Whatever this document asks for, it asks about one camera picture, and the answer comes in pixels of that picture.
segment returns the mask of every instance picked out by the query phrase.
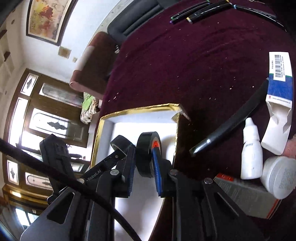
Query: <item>white box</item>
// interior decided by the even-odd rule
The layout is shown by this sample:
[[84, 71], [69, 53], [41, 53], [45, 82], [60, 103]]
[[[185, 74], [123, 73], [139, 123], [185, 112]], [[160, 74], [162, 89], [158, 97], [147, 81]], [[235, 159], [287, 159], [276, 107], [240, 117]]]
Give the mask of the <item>white box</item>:
[[[162, 155], [173, 163], [176, 153], [179, 116], [186, 114], [178, 104], [162, 104], [123, 110], [100, 119], [91, 167], [110, 155], [114, 150], [110, 141], [122, 135], [137, 144], [143, 132], [156, 131], [162, 144]], [[162, 207], [163, 199], [156, 192], [154, 178], [134, 173], [133, 189], [129, 198], [116, 198], [115, 208], [135, 229], [142, 241], [148, 241]], [[131, 238], [115, 221], [115, 241]]]

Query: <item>bottle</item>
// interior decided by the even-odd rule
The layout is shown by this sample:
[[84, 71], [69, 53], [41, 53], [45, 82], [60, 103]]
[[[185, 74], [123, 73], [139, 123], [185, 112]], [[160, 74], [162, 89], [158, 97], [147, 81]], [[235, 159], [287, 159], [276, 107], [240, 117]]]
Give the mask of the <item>bottle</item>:
[[263, 154], [257, 126], [252, 118], [246, 119], [243, 130], [244, 147], [242, 150], [241, 179], [255, 179], [262, 176]]

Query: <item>roll of black tape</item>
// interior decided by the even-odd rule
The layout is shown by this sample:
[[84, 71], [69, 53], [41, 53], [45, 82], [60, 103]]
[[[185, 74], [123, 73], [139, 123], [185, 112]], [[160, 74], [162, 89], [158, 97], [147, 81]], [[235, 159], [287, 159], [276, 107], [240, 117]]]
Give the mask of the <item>roll of black tape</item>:
[[143, 132], [137, 142], [136, 166], [142, 177], [153, 177], [152, 149], [159, 147], [161, 153], [161, 142], [159, 135], [154, 132]]
[[136, 148], [133, 143], [131, 143], [128, 139], [126, 139], [122, 135], [118, 135], [117, 137], [115, 137], [110, 142], [110, 145], [112, 146], [114, 151], [121, 150], [125, 155], [128, 154], [128, 150], [129, 150], [130, 147]]

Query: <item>screw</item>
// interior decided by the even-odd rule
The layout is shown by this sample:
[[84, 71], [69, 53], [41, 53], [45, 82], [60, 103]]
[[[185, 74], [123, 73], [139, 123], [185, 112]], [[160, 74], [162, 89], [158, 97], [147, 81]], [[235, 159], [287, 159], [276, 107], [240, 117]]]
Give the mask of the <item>screw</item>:
[[213, 183], [213, 180], [210, 179], [209, 177], [206, 177], [206, 178], [204, 179], [204, 182], [205, 182], [205, 184], [212, 184], [212, 183]]
[[77, 181], [79, 181], [80, 183], [84, 184], [85, 180], [83, 178], [78, 178]]
[[178, 174], [178, 170], [176, 170], [176, 169], [171, 169], [170, 170], [170, 175], [176, 176], [177, 174]]
[[118, 173], [119, 173], [119, 171], [116, 170], [116, 169], [113, 169], [113, 170], [110, 171], [110, 174], [111, 174], [112, 176], [116, 176]]

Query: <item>framed painting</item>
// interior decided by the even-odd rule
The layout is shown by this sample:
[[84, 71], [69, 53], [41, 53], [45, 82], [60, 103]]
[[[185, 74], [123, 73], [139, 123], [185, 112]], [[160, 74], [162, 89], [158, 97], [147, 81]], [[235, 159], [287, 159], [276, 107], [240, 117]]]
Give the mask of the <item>framed painting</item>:
[[27, 36], [60, 46], [78, 0], [30, 0]]

